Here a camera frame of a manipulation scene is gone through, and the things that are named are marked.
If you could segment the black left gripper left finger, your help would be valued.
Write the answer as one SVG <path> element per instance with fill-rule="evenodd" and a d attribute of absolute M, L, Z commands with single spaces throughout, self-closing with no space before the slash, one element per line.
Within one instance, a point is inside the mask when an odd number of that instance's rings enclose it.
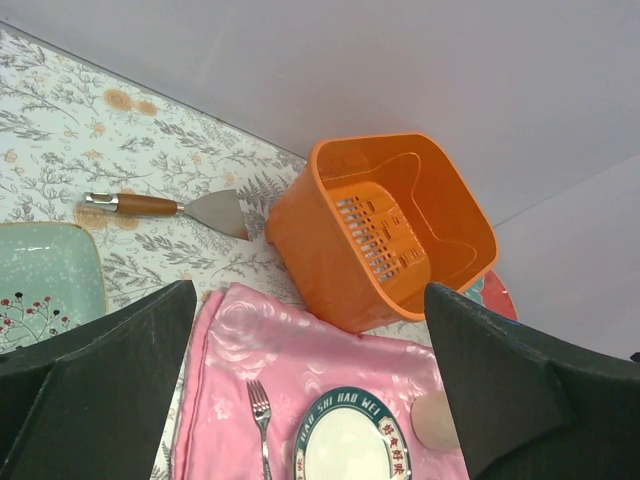
<path fill-rule="evenodd" d="M 176 281 L 2 355 L 2 478 L 150 478 L 196 303 Z"/>

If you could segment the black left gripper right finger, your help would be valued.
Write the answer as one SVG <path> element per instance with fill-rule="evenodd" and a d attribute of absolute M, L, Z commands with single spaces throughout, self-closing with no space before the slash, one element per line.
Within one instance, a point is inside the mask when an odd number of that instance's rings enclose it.
<path fill-rule="evenodd" d="M 426 323 L 472 479 L 636 479 L 639 365 L 496 314 L 439 283 Z"/>

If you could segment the red teal floral plate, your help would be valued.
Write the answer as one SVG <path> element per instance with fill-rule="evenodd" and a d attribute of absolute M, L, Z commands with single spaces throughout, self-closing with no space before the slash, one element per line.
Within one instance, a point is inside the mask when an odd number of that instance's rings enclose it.
<path fill-rule="evenodd" d="M 518 321 L 518 315 L 508 289 L 490 270 L 463 293 L 468 299 L 484 306 L 512 321 Z"/>

